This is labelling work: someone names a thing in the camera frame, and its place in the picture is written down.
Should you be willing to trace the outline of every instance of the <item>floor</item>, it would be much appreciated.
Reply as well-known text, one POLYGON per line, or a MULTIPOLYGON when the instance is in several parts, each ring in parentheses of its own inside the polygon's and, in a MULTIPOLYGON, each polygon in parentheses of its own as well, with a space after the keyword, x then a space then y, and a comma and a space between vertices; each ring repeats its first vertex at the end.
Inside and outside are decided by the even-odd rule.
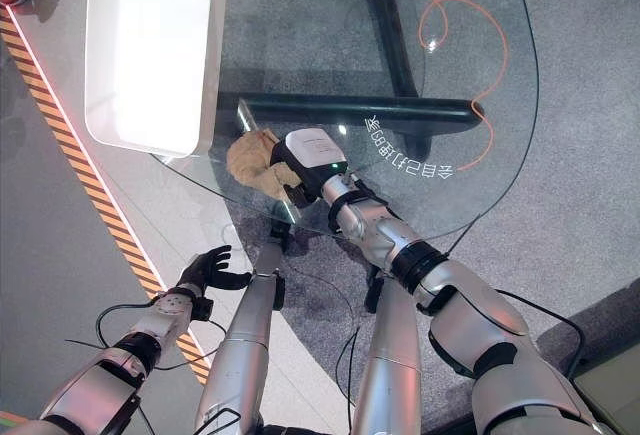
MULTIPOLYGON (((40 10, 37 17, 24 14, 21 18, 34 49, 46 53, 45 68, 70 118, 82 113, 78 89, 82 67, 67 63, 73 59, 74 47, 82 43, 81 36, 69 30, 83 18, 81 1, 66 0, 65 11, 40 10), (47 49, 44 32, 65 33, 55 51, 47 49)), ((613 310, 597 310, 604 299, 616 294, 618 301, 633 300, 638 290, 632 282, 640 273, 634 253, 640 243, 640 82, 636 76, 640 29, 635 23, 640 4, 638 0, 527 3, 540 62, 540 107, 533 142, 511 191, 469 232, 455 256, 494 286, 589 325, 603 314, 615 316, 613 310)), ((35 416, 46 394, 90 354, 90 349, 62 339, 91 339, 99 307, 143 293, 21 84, 3 49, 0 404, 2 410, 35 416), (42 203, 42 194, 47 203, 42 203), (37 285, 32 283, 35 277, 39 277, 37 285), (73 303, 68 302, 70 293, 73 303), (26 313, 25 306, 30 307, 26 313), (7 320, 16 323, 9 325, 7 320)), ((190 254, 225 237, 235 241, 237 268, 250 266, 264 237, 265 219, 232 203, 225 208, 209 193, 180 185, 153 160, 91 144, 86 133, 80 136, 167 282, 177 278, 190 254), (136 170, 123 167, 132 161, 136 170), (220 223, 221 217, 229 216, 220 223), (242 240, 248 259, 236 237, 242 240)), ((449 236, 433 243, 445 248, 452 240, 449 236)), ((265 396, 265 408, 274 422, 295 424, 297 419, 298 424, 318 430, 344 432, 346 407, 325 373, 333 373, 339 347, 352 330, 347 301, 363 327, 354 373, 361 372, 372 327, 371 317, 361 309, 362 260, 343 242, 297 230, 285 274, 287 270, 287 302, 272 342, 274 391, 265 396), (326 270, 327 263, 331 271, 326 270), (308 352, 300 349, 292 358, 278 348, 282 340, 294 340, 308 352), (298 406, 295 416, 294 410, 284 413, 283 405, 293 407, 279 404, 278 397, 304 391, 309 376, 326 384, 319 392, 323 396, 316 393, 314 399, 305 392, 298 398, 306 402, 298 406), (276 388, 285 386, 291 390, 276 388)), ((230 320, 233 303, 225 299, 217 305, 216 313, 224 322, 230 320)), ((565 358, 573 347, 571 336, 552 328, 555 322, 546 316, 523 311, 545 353, 557 361, 565 358)), ((134 317, 114 316, 112 337, 134 317)), ((634 320, 638 325, 637 312, 629 317, 631 326, 634 320)), ((420 319, 420 324, 426 333, 427 320, 420 319)), ((603 338, 610 324, 589 326, 592 340, 615 343, 611 337, 603 338)), ((217 334, 201 332, 203 345, 216 343, 217 334)), ((423 427, 429 430, 468 411, 470 385, 428 346, 423 346, 422 353, 423 427)), ((341 380, 345 377, 342 367, 341 380)), ((199 397, 195 378, 170 373, 153 383, 157 385, 145 389, 144 404, 154 425, 160 427, 158 432, 189 433, 199 397), (160 393, 172 393, 175 403, 166 404, 160 393)), ((131 433, 143 433, 139 421, 134 423, 131 433)))

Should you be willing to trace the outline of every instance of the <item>hazard stripe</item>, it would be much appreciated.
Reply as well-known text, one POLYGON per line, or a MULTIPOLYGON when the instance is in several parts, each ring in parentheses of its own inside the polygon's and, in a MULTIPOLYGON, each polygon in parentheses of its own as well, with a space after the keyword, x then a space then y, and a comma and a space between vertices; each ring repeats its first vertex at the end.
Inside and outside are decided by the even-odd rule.
MULTIPOLYGON (((60 149, 75 171, 79 182, 87 192, 107 230, 114 238, 115 244, 147 296, 153 298, 157 292, 162 290, 160 280, 151 269, 120 213, 116 210, 100 178, 94 172, 89 163, 89 157, 69 127, 62 110, 56 103, 54 94, 49 91, 49 86, 44 75, 40 72, 39 65, 32 59, 20 30, 14 25, 9 12, 4 7, 0 8, 0 36, 2 36, 45 121, 51 128, 60 149)), ((187 360, 194 360, 204 355, 188 333, 179 337, 177 345, 187 360)), ((197 380, 205 384, 209 373, 207 362, 204 359, 196 360, 189 363, 189 366, 197 380)), ((0 412, 0 417, 10 420, 7 418, 6 412, 0 412)))

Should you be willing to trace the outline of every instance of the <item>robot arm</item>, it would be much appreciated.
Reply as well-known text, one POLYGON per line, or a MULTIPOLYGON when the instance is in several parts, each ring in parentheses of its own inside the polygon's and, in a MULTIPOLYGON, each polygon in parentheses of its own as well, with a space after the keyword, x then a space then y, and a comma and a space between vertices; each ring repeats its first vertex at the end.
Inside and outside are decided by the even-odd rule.
POLYGON ((219 271, 226 268, 221 262, 229 258, 230 248, 220 247, 195 258, 176 286, 159 296, 123 338, 102 350, 57 391, 40 420, 19 425, 9 433, 122 433, 140 405, 138 391, 163 351, 187 330, 191 320, 209 319, 213 302, 203 297, 206 287, 234 289, 248 283, 250 274, 219 271))
POLYGON ((464 265, 448 260, 354 174, 321 129, 292 132, 274 147, 302 180, 304 199, 323 198, 329 224, 392 274, 433 317, 429 340, 454 370, 474 378, 480 434, 598 433, 571 384, 539 355, 520 313, 464 265))

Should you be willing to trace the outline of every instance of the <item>glass table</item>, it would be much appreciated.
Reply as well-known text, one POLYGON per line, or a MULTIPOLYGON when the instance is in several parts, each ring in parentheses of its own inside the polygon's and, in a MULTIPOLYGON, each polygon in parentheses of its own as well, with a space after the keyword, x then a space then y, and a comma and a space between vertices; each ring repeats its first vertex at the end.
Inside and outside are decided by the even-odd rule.
POLYGON ((355 171, 426 238, 490 210, 527 153, 538 92, 524 0, 227 0, 208 156, 158 158, 229 200, 330 233, 237 183, 230 145, 247 128, 321 127, 355 171))

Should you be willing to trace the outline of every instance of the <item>wire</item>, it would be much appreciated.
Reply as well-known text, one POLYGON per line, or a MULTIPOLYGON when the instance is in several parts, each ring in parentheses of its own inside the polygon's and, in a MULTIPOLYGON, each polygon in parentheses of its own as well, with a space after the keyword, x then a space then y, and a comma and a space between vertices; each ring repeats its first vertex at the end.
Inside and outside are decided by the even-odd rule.
POLYGON ((222 325, 220 325, 218 322, 214 322, 213 320, 208 320, 208 322, 211 325, 215 325, 216 327, 218 327, 220 330, 222 330, 222 333, 224 333, 225 335, 227 334, 227 329, 224 328, 222 325))
POLYGON ((473 99, 471 100, 471 110, 473 110, 476 116, 480 120, 482 120, 482 122, 484 122, 484 124, 487 126, 487 130, 489 130, 489 141, 487 143, 487 146, 483 150, 483 152, 478 157, 476 157, 473 161, 457 168, 458 171, 463 171, 463 170, 468 170, 469 168, 480 163, 482 159, 491 151, 491 148, 493 147, 493 139, 495 135, 493 130, 493 125, 491 124, 489 119, 478 108, 478 102, 483 98, 485 98, 487 95, 489 95, 491 92, 493 92, 498 87, 498 85, 500 85, 500 83, 502 82, 502 79, 504 78, 504 74, 507 71, 507 65, 509 63, 509 45, 507 43, 507 36, 505 35, 504 30, 502 30, 502 27, 496 21, 493 15, 491 15, 491 13, 489 13, 489 11, 486 8, 474 2, 473 0, 431 0, 431 3, 427 6, 427 8, 425 8, 424 12, 422 13, 422 17, 420 17, 420 24, 418 25, 418 40, 420 42, 420 45, 422 45, 423 47, 426 47, 424 38, 422 36, 422 31, 424 29, 424 24, 427 20, 427 17, 429 13, 431 13, 431 10, 433 10, 434 6, 437 6, 440 9, 440 12, 442 13, 443 20, 444 20, 444 26, 445 26, 445 32, 443 36, 440 38, 440 40, 436 42, 436 46, 439 46, 442 44, 442 42, 444 42, 444 39, 447 36, 449 31, 449 22, 446 15, 446 11, 442 6, 442 2, 450 2, 450 1, 464 3, 465 5, 468 5, 471 8, 474 8, 475 10, 480 12, 482 15, 484 15, 485 18, 489 20, 489 22, 495 27, 495 29, 498 32, 498 35, 500 36, 500 41, 502 42, 502 65, 500 66, 500 71, 498 72, 498 75, 495 81, 488 88, 486 88, 481 93, 473 97, 473 99))
POLYGON ((342 389, 342 387, 340 386, 340 380, 338 378, 338 366, 340 365, 340 361, 342 360, 342 357, 344 356, 345 352, 347 351, 347 347, 349 346, 349 343, 351 343, 351 340, 353 340, 353 338, 355 337, 356 333, 354 332, 348 339, 347 341, 344 343, 344 346, 342 347, 342 351, 340 352, 340 355, 338 356, 338 360, 336 360, 336 364, 334 367, 334 376, 336 379, 336 385, 338 385, 338 389, 340 390, 340 393, 342 393, 342 396, 344 398, 347 399, 347 401, 353 405, 355 405, 355 403, 353 403, 351 401, 351 399, 349 398, 349 396, 346 394, 346 392, 342 389))
POLYGON ((170 367, 156 367, 155 370, 168 372, 169 370, 174 370, 176 368, 184 367, 186 365, 189 365, 192 362, 197 362, 198 360, 202 360, 203 358, 206 358, 209 355, 213 355, 214 353, 216 353, 218 351, 219 348, 220 348, 220 346, 217 346, 216 348, 214 348, 210 352, 205 353, 204 355, 202 355, 202 356, 200 356, 198 358, 194 358, 193 360, 187 360, 186 362, 178 363, 177 365, 171 365, 170 367))
MULTIPOLYGON (((224 333, 225 335, 227 334, 227 330, 220 325, 218 322, 214 322, 213 320, 208 320, 208 322, 211 325, 215 325, 216 327, 218 327, 220 330, 222 330, 222 333, 224 333)), ((220 348, 220 345, 218 345, 216 348, 214 348, 213 350, 211 350, 208 353, 205 353, 204 355, 198 357, 198 358, 194 358, 193 360, 187 360, 186 362, 182 362, 182 363, 178 363, 177 365, 172 365, 170 367, 156 367, 156 370, 160 370, 163 372, 168 372, 169 370, 173 370, 175 368, 180 368, 180 367, 184 367, 185 365, 189 365, 192 362, 197 362, 198 360, 202 360, 203 358, 208 357, 209 355, 213 355, 214 353, 216 353, 218 351, 218 349, 220 348)))
POLYGON ((242 415, 240 415, 238 412, 236 412, 235 410, 232 410, 230 408, 223 408, 222 410, 220 410, 218 413, 216 413, 213 417, 211 417, 209 420, 207 420, 206 422, 204 422, 200 428, 198 428, 195 432, 193 432, 193 435, 199 435, 200 433, 202 433, 202 430, 204 430, 205 428, 207 428, 207 426, 213 422, 214 420, 216 420, 220 415, 222 415, 223 413, 231 413, 233 415, 236 416, 236 418, 234 420, 231 420, 230 422, 226 423, 225 425, 216 428, 213 432, 209 432, 207 435, 213 435, 214 433, 218 433, 222 430, 224 430, 227 427, 230 427, 231 425, 233 425, 234 423, 237 423, 240 421, 240 419, 242 418, 242 415))
POLYGON ((471 223, 469 225, 467 225, 467 227, 464 229, 464 231, 460 234, 460 236, 456 239, 455 242, 453 242, 453 244, 449 247, 449 250, 447 250, 446 252, 444 252, 444 256, 448 257, 449 255, 451 255, 451 252, 453 252, 453 249, 456 248, 456 246, 460 243, 460 241, 464 238, 464 236, 469 232, 469 230, 471 230, 471 227, 473 227, 475 225, 475 223, 480 220, 480 217, 482 216, 482 214, 479 214, 476 216, 476 218, 474 218, 471 223))
POLYGON ((83 342, 82 340, 73 340, 71 338, 65 338, 64 341, 69 343, 77 343, 78 345, 84 345, 85 347, 96 348, 98 350, 102 350, 104 348, 104 347, 101 347, 100 345, 95 345, 89 342, 83 342))
POLYGON ((561 315, 558 315, 555 312, 552 312, 551 310, 549 310, 548 308, 544 308, 538 304, 535 304, 529 300, 527 300, 526 298, 520 297, 514 293, 511 292, 507 292, 506 290, 498 290, 496 289, 496 292, 501 293, 502 295, 506 295, 507 297, 511 297, 511 298, 515 298, 516 300, 529 305, 530 307, 535 308, 536 310, 540 310, 543 313, 546 313, 547 315, 557 318, 558 320, 560 320, 561 322, 566 323, 567 325, 569 325, 571 328, 573 328, 576 333, 578 334, 578 346, 576 347, 576 350, 573 352, 573 356, 571 357, 571 362, 569 363, 569 366, 567 367, 567 370, 564 373, 564 376, 569 380, 572 381, 573 380, 573 375, 576 371, 576 367, 578 366, 578 363, 580 362, 580 358, 582 356, 582 352, 584 351, 584 346, 586 344, 586 336, 584 334, 584 331, 578 326, 578 324, 572 322, 571 320, 569 320, 568 318, 564 318, 561 315))
POLYGON ((104 336, 102 335, 102 319, 105 316, 107 316, 109 313, 111 313, 111 312, 113 312, 115 310, 121 310, 123 308, 148 308, 148 307, 152 306, 154 303, 156 303, 156 301, 159 298, 160 297, 158 295, 156 295, 151 300, 149 300, 147 303, 120 303, 118 305, 112 305, 111 307, 104 309, 100 313, 100 315, 98 315, 98 318, 96 318, 96 336, 98 337, 98 340, 102 344, 102 348, 109 348, 110 347, 110 345, 106 342, 106 340, 104 339, 104 336))
POLYGON ((351 317, 351 327, 353 328, 355 326, 356 317, 355 317, 355 314, 354 314, 355 312, 353 311, 353 307, 351 306, 351 302, 349 302, 349 299, 347 298, 347 296, 334 283, 332 283, 329 280, 326 280, 326 279, 324 279, 322 277, 319 277, 317 275, 311 275, 311 274, 305 273, 302 270, 299 270, 298 268, 296 268, 293 265, 291 265, 288 261, 284 261, 284 265, 289 267, 291 270, 296 272, 298 275, 302 275, 303 277, 308 277, 308 278, 313 278, 314 280, 318 280, 318 281, 320 281, 322 283, 325 283, 325 284, 329 285, 336 292, 338 292, 338 295, 340 296, 340 298, 342 298, 342 300, 344 300, 344 303, 347 305, 347 308, 349 309, 349 316, 351 317))
POLYGON ((142 421, 147 426, 147 430, 149 431, 149 433, 151 435, 156 435, 156 432, 153 430, 153 427, 151 426, 151 422, 149 422, 149 419, 147 418, 147 415, 142 410, 142 405, 138 405, 138 412, 140 412, 140 416, 142 417, 142 421))
POLYGON ((356 328, 353 334, 353 342, 351 343, 351 353, 349 354, 349 378, 347 379, 347 416, 349 417, 349 433, 351 433, 351 369, 353 367, 353 351, 356 347, 356 340, 358 339, 358 332, 360 327, 356 328))

